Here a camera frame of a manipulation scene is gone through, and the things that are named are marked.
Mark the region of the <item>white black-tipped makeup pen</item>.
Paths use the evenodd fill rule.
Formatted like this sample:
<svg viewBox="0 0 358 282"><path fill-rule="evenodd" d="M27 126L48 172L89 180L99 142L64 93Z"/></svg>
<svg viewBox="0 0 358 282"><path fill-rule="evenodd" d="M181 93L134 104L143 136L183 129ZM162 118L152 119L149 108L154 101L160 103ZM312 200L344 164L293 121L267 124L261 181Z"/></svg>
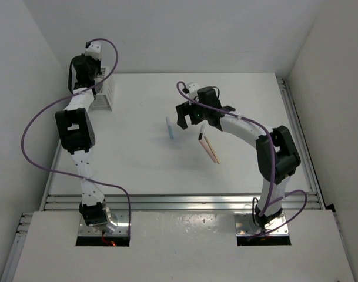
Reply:
<svg viewBox="0 0 358 282"><path fill-rule="evenodd" d="M204 129L205 129L205 124L202 124L199 131L198 141L202 140Z"/></svg>

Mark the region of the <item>pink makeup pencil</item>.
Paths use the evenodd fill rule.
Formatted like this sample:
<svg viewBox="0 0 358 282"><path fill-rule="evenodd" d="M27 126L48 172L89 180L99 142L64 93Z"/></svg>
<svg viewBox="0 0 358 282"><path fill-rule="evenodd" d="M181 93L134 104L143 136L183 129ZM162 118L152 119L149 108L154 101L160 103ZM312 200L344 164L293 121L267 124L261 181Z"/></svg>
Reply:
<svg viewBox="0 0 358 282"><path fill-rule="evenodd" d="M213 154L213 152L211 151L210 147L208 146L208 144L206 143L206 141L204 139L201 139L199 141L199 143L202 145L202 147L204 148L204 150L206 151L206 153L209 155L209 157L212 159L212 161L214 163L217 163L217 159L215 157L215 155Z"/></svg>

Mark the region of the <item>tan makeup pencil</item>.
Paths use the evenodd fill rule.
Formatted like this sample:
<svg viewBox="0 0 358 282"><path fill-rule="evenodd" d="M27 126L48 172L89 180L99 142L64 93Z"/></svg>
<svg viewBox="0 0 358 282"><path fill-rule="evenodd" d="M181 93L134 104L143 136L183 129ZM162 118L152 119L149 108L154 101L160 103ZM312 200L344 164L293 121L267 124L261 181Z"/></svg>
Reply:
<svg viewBox="0 0 358 282"><path fill-rule="evenodd" d="M210 152L211 152L213 161L214 161L215 163L217 163L217 164L220 164L220 160L219 160L219 158L217 157L217 155L216 155L216 153L215 153L215 151L214 151L212 145L210 144L209 139L208 139L206 136L205 136L204 138L205 138L205 142L206 142L206 144L207 144L207 146L208 146L208 148L209 148L209 150L210 150Z"/></svg>

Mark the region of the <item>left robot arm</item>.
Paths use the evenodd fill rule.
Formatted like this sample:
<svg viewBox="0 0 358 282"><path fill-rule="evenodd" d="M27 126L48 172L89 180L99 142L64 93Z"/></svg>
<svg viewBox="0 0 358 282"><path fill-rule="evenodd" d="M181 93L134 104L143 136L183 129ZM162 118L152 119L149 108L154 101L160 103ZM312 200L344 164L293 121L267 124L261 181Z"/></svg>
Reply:
<svg viewBox="0 0 358 282"><path fill-rule="evenodd" d="M62 147L71 155L78 174L82 177L82 200L79 212L87 226L104 230L108 224L106 201L97 185L91 182L95 133L88 110L95 100L92 89L95 79L101 74L100 60L81 54L69 65L68 88L73 94L67 107L55 113L56 125Z"/></svg>

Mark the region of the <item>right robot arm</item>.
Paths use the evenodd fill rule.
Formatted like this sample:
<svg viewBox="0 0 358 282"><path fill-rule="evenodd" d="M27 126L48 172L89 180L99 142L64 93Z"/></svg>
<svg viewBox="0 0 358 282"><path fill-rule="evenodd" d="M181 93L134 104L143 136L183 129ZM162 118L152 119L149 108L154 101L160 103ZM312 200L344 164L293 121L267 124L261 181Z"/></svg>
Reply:
<svg viewBox="0 0 358 282"><path fill-rule="evenodd" d="M176 106L177 125L187 129L206 121L217 130L229 133L256 150L257 166L263 177L259 202L253 207L255 223L262 229L281 215L285 189L301 164L299 152L286 126L266 127L242 116L229 105L222 105L215 86L199 87L195 83L177 82L178 92L186 101Z"/></svg>

